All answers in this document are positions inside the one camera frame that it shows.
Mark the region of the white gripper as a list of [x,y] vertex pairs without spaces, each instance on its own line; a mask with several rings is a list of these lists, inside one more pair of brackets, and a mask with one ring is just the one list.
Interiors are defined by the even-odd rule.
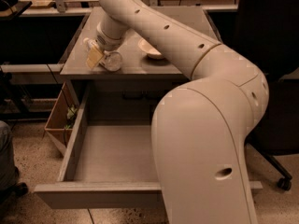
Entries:
[[102,50],[115,51],[121,45],[120,40],[114,40],[109,37],[100,35],[96,37],[96,41],[100,49],[96,46],[90,48],[86,61],[86,64],[90,69],[94,69],[94,67],[97,66],[100,63],[101,59],[104,57],[104,53],[102,52]]

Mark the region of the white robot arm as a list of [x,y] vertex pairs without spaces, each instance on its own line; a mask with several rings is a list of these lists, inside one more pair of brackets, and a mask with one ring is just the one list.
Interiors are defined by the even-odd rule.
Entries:
[[258,224],[245,139],[265,113],[269,89],[249,60],[145,0],[99,0],[101,49],[117,49],[135,30],[188,82],[157,105],[153,157],[170,224]]

